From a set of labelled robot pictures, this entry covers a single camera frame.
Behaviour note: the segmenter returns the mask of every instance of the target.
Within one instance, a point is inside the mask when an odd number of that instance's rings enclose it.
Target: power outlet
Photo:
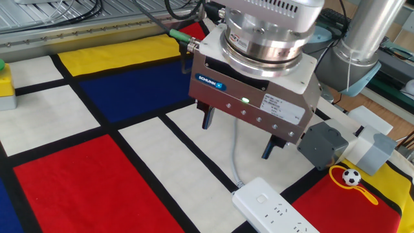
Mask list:
[[[319,233],[260,177],[236,191],[233,204],[258,232]]]

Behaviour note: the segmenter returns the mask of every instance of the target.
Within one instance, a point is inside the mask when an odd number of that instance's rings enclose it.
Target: label sticker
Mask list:
[[[272,96],[271,94],[265,95],[260,109],[294,125],[298,125],[303,114],[305,114],[304,108]]]
[[[240,38],[236,33],[230,31],[230,41],[237,48],[247,52],[248,44],[250,43],[247,39]]]
[[[205,83],[207,85],[210,85],[212,87],[215,87],[216,89],[218,89],[220,91],[225,91],[227,89],[227,87],[225,86],[225,84],[220,83],[220,82],[217,82],[214,79],[209,78],[209,77],[206,77],[206,76],[204,76],[202,74],[195,74],[195,78],[198,81],[203,82],[203,83]]]

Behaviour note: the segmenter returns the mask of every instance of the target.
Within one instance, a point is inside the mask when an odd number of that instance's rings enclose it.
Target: red fabric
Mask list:
[[[342,173],[338,168],[332,171],[334,178],[344,184]],[[358,190],[340,188],[327,175],[296,200],[293,207],[321,233],[397,232],[399,214],[374,197],[379,202],[377,206]]]
[[[46,232],[183,232],[108,135],[14,168]]]
[[[206,34],[204,34],[204,32],[202,31],[202,28],[199,23],[193,23],[192,25],[181,29],[180,32],[188,34],[199,40],[203,40],[206,37]]]

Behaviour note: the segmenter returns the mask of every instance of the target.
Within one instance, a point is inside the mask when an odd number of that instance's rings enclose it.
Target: white block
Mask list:
[[[375,113],[362,105],[350,111],[348,116],[356,120],[361,126],[372,126],[374,129],[385,135],[393,129],[392,125],[388,124],[385,120],[382,120],[379,116],[375,115]]]

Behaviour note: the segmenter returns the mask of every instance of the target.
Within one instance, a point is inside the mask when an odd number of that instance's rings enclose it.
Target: green cable connector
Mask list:
[[[175,39],[177,39],[179,41],[183,41],[183,42],[186,42],[186,43],[189,43],[190,42],[190,39],[191,39],[191,36],[189,36],[189,35],[187,35],[185,33],[182,33],[180,31],[177,31],[175,29],[171,29],[169,31],[169,35],[172,36],[172,37],[174,37]]]

